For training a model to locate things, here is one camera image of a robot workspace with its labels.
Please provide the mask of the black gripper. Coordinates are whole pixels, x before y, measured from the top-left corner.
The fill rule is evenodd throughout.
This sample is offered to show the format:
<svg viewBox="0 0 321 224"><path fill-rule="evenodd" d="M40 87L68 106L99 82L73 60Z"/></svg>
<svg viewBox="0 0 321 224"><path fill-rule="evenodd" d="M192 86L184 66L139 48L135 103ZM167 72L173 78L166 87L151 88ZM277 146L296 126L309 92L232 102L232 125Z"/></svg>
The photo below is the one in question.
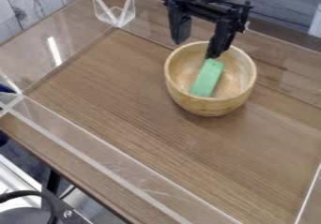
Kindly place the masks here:
<svg viewBox="0 0 321 224"><path fill-rule="evenodd" d="M192 17L217 22L214 36L206 52L208 59L221 56L232 45L236 32L244 33L249 26L252 1L233 0L166 0L169 10L170 36L182 44L192 35Z"/></svg>

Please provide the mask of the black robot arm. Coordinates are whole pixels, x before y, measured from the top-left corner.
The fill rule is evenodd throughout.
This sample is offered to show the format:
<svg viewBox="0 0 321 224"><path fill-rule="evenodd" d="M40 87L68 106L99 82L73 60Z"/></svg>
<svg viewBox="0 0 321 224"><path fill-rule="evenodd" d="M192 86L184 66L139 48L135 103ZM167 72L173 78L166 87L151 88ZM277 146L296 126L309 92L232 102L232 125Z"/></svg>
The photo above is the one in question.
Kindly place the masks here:
<svg viewBox="0 0 321 224"><path fill-rule="evenodd" d="M249 26L252 1L242 3L230 0L165 0L169 12L170 37L180 45L192 36L192 17L216 24L206 58L214 59L230 48L237 33Z"/></svg>

